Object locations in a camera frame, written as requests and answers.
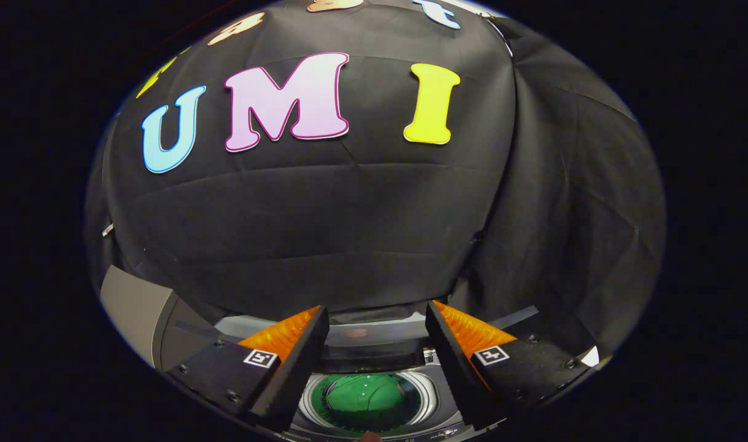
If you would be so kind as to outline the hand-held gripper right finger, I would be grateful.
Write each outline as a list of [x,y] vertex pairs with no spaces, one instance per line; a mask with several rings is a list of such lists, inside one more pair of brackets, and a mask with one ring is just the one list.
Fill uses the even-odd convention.
[[547,305],[487,324],[431,300],[425,328],[461,416],[476,430],[533,413],[595,366],[592,334]]

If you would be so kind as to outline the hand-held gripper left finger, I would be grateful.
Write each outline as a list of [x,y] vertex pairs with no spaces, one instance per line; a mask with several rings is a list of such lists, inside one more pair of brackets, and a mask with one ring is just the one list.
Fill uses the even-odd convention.
[[216,339],[166,370],[178,389],[233,422],[289,430],[329,332],[315,306],[239,342]]

